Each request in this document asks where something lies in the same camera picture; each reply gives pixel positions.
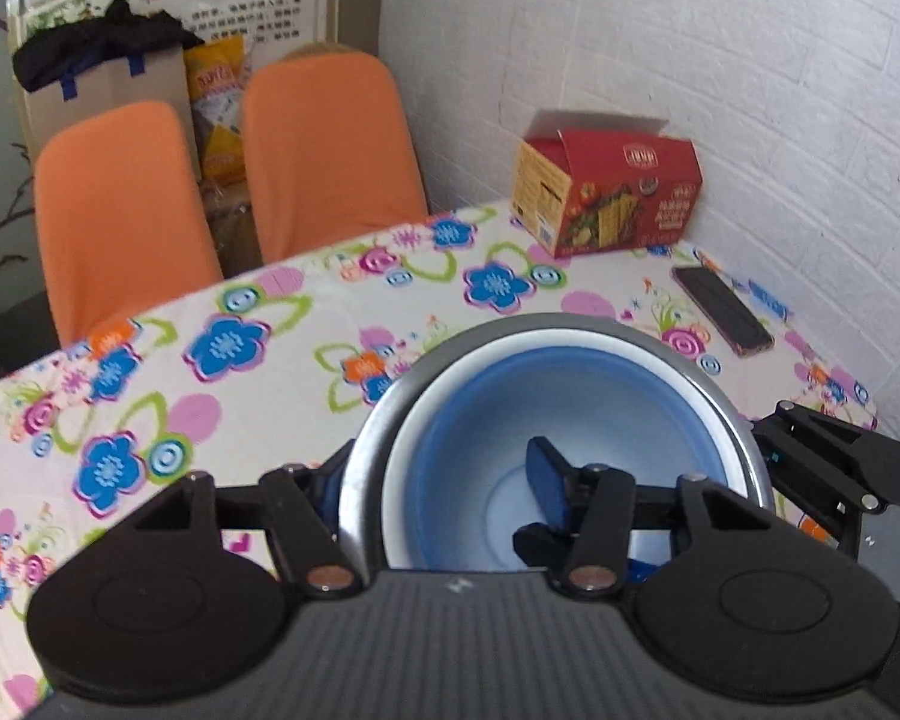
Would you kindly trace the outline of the stainless steel bowl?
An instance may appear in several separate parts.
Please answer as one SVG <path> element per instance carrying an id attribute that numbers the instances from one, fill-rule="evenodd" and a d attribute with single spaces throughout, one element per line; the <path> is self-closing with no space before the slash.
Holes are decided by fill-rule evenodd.
<path id="1" fill-rule="evenodd" d="M 526 314 L 458 333 L 386 390 L 344 470 L 341 546 L 364 574 L 520 571 L 512 536 L 543 520 L 538 436 L 574 466 L 708 476 L 774 505 L 746 419 L 696 364 L 614 320 Z"/>

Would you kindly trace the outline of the black smartphone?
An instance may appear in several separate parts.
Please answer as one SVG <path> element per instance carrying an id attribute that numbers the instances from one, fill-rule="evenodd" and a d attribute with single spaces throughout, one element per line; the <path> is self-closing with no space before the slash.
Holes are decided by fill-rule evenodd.
<path id="1" fill-rule="evenodd" d="M 715 271 L 704 265 L 675 266 L 671 276 L 738 358 L 759 355 L 774 346 L 769 330 Z"/>

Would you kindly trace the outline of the floral tablecloth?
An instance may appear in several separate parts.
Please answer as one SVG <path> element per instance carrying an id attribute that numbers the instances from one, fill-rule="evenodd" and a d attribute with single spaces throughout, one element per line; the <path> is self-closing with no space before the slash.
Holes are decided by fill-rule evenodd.
<path id="1" fill-rule="evenodd" d="M 453 211 L 252 271 L 122 320 L 0 382 L 0 718 L 46 683 L 23 627 L 37 585 L 160 486 L 317 465 L 419 356 L 522 310 L 610 317 L 694 362 L 741 415 L 782 400 L 873 426 L 866 388 L 759 284 L 769 351 L 740 358 L 673 281 L 690 245 L 555 259 L 504 205 Z"/>

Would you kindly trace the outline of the left orange chair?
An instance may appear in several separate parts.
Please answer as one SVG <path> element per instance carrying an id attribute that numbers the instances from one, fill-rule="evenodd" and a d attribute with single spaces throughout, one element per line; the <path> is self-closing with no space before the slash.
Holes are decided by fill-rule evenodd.
<path id="1" fill-rule="evenodd" d="M 57 133 L 35 223 L 58 340 L 71 344 L 222 280 L 180 117 L 128 104 Z"/>

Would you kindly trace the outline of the orange chair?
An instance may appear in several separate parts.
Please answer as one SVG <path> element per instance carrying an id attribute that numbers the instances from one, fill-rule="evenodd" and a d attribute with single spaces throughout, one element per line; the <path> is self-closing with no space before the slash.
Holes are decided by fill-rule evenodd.
<path id="1" fill-rule="evenodd" d="M 35 223 L 58 340 L 71 344 L 222 280 L 180 117 L 128 104 L 57 133 Z"/>
<path id="2" fill-rule="evenodd" d="M 255 71 L 242 137 L 265 263 L 427 218 L 397 83 L 374 55 L 295 55 Z"/>

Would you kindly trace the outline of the right orange chair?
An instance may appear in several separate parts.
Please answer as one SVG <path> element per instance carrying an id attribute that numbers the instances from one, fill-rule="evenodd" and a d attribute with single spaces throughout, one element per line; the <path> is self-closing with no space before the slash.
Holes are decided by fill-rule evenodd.
<path id="1" fill-rule="evenodd" d="M 374 55 L 295 55 L 255 71 L 242 137 L 265 263 L 427 218 L 397 83 Z"/>

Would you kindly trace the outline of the red cracker box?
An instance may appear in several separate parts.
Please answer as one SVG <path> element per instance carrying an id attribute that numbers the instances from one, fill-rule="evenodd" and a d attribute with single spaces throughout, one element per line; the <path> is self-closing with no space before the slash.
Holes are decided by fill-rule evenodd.
<path id="1" fill-rule="evenodd" d="M 521 137 L 510 210 L 558 259 L 671 245 L 704 177 L 694 143 L 652 117 L 541 109 Z"/>

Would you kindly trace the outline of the yellow snack bag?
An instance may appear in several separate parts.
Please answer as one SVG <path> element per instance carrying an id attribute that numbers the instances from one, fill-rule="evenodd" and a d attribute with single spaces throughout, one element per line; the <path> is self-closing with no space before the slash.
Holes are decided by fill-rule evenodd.
<path id="1" fill-rule="evenodd" d="M 244 38 L 227 36 L 183 52 L 201 172 L 221 187 L 245 179 Z"/>

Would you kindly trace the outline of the brown paper bag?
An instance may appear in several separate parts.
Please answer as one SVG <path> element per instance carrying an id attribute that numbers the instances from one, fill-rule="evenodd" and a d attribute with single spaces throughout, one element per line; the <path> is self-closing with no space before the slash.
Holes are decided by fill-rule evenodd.
<path id="1" fill-rule="evenodd" d="M 180 47 L 125 57 L 83 71 L 74 78 L 22 91 L 23 136 L 36 158 L 48 140 L 77 122 L 128 104 L 157 101 L 175 110 L 182 124 L 196 176 L 201 176 L 193 126 L 187 67 Z"/>

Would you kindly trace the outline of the black cloth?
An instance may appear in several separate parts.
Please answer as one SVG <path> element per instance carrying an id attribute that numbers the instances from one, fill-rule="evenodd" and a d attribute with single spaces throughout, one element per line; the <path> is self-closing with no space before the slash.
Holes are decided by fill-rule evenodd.
<path id="1" fill-rule="evenodd" d="M 35 93 L 110 60 L 190 50 L 204 43 L 166 11 L 141 15 L 126 0 L 113 0 L 102 16 L 35 31 L 14 52 L 13 70 L 19 85 Z"/>

